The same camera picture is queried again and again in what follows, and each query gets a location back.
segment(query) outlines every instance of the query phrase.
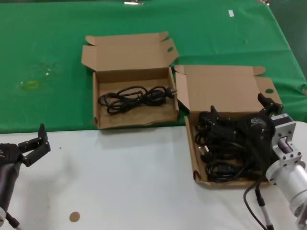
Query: stain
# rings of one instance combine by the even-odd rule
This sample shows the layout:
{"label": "stain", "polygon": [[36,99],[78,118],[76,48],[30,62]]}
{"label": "stain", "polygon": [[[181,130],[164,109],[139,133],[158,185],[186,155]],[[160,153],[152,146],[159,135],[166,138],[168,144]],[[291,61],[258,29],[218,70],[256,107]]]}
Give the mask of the stain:
{"label": "stain", "polygon": [[71,222],[77,222],[80,219],[80,213],[79,212],[73,212],[71,213],[71,215],[69,216],[69,220]]}
{"label": "stain", "polygon": [[25,89],[27,90],[36,90],[39,88],[40,82],[37,80],[30,80],[24,83],[22,81],[22,85],[24,85]]}

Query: cardboard box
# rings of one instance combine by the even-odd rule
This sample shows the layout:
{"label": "cardboard box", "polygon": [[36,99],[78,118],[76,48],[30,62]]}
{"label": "cardboard box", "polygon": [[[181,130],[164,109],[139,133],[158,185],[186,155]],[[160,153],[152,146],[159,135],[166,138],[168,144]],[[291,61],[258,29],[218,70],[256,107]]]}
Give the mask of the cardboard box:
{"label": "cardboard box", "polygon": [[108,92],[118,92],[130,86],[151,89],[161,85],[175,88],[169,65],[178,57],[168,32],[117,36],[87,36],[89,46],[83,46],[82,63],[93,73],[94,118],[98,128],[150,125],[177,121],[177,96],[166,99],[162,106],[140,106],[130,111],[110,115],[97,100]]}
{"label": "cardboard box", "polygon": [[178,99],[190,110],[185,117],[189,149],[196,183],[208,186],[248,186],[249,180],[210,182],[205,165],[194,141],[194,124],[202,111],[210,111],[214,105],[221,116],[242,117],[260,111],[263,107],[258,101],[258,93],[271,97],[281,104],[281,100],[269,78],[257,77],[265,72],[264,67],[251,66],[175,66]]}

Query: green tablecloth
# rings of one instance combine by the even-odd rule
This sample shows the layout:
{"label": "green tablecloth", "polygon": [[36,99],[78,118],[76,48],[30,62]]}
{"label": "green tablecloth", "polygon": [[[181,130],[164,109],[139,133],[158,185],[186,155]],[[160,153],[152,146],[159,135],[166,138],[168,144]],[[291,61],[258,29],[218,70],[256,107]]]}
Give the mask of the green tablecloth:
{"label": "green tablecloth", "polygon": [[[285,112],[307,121],[306,80],[270,9],[256,0],[1,4],[0,29],[1,133],[37,131],[39,123],[95,129],[85,36],[161,31],[174,39],[179,64],[265,66]],[[176,125],[183,123],[181,114]]]}

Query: metal bracket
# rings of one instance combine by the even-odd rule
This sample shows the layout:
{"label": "metal bracket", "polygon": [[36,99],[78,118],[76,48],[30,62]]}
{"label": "metal bracket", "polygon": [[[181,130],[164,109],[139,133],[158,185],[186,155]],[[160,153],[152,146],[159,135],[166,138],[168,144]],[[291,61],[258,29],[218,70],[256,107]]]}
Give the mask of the metal bracket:
{"label": "metal bracket", "polygon": [[139,2],[138,0],[131,0],[124,2],[125,5],[144,5],[143,2]]}

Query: black power cord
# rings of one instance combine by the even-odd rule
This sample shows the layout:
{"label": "black power cord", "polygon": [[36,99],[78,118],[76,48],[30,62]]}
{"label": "black power cord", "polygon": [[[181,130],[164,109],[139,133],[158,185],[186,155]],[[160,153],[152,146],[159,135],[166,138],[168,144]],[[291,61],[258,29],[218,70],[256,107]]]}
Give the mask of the black power cord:
{"label": "black power cord", "polygon": [[145,104],[148,106],[161,106],[166,103],[166,97],[173,98],[177,93],[176,89],[156,86],[150,90],[142,86],[131,86],[118,92],[109,92],[98,98],[98,103],[107,107],[110,115],[125,113],[132,108]]}

